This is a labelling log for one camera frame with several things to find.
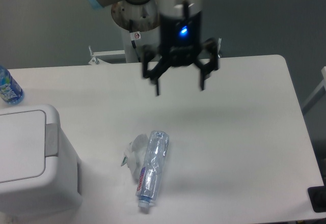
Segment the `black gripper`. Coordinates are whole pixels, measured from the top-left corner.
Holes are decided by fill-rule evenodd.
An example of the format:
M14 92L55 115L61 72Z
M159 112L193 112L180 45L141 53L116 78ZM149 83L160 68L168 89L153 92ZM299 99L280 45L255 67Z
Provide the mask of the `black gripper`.
M141 63L142 76L150 79L156 87L156 96L160 95L159 78L170 67L195 65L200 70L199 86L205 89L205 80L212 71L219 69L219 42L209 38L201 44L201 17L198 12L189 18L171 17L163 13L160 17L160 46L159 49L151 45L142 47ZM209 54L209 61L202 63L198 56L201 52ZM149 63L160 54L156 66L149 69Z

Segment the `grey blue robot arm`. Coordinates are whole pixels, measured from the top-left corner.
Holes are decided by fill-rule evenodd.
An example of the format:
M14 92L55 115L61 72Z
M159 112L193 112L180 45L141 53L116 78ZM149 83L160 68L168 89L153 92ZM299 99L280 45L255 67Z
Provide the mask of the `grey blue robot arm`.
M142 77L158 86L171 67L195 65L203 90L219 68L220 40L201 41L203 0L88 0L95 8L111 8L121 30L125 60L141 63Z

